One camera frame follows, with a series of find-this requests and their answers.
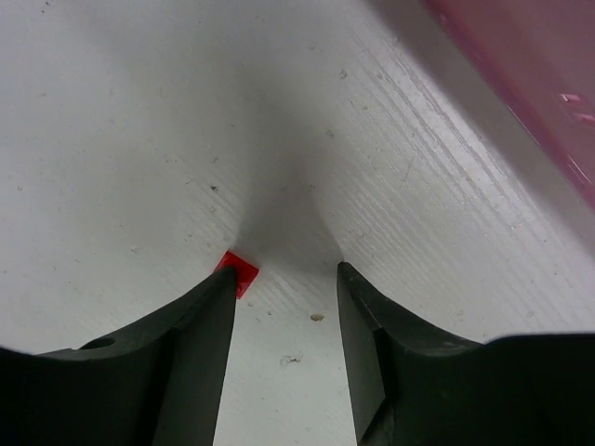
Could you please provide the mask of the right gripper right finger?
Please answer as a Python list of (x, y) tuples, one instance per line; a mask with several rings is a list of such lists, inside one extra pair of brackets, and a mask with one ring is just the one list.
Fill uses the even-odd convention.
[(590, 445), (594, 337), (476, 343), (390, 300), (351, 264), (337, 301), (361, 445)]

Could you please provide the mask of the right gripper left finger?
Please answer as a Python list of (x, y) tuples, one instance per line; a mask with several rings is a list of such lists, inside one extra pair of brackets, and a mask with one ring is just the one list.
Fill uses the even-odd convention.
[(1, 351), (5, 445), (209, 445), (236, 307), (237, 273), (77, 349)]

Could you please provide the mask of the tiny red square plate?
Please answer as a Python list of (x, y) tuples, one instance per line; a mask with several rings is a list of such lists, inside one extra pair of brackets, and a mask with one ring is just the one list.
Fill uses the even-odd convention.
[(259, 274), (259, 268), (242, 259), (233, 251), (226, 251), (215, 267), (215, 271), (233, 267), (236, 270), (236, 298), (241, 299)]

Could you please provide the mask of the large pink bin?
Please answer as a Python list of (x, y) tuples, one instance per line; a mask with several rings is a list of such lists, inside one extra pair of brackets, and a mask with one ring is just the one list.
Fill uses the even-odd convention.
[(593, 204), (593, 2), (460, 0), (424, 5)]

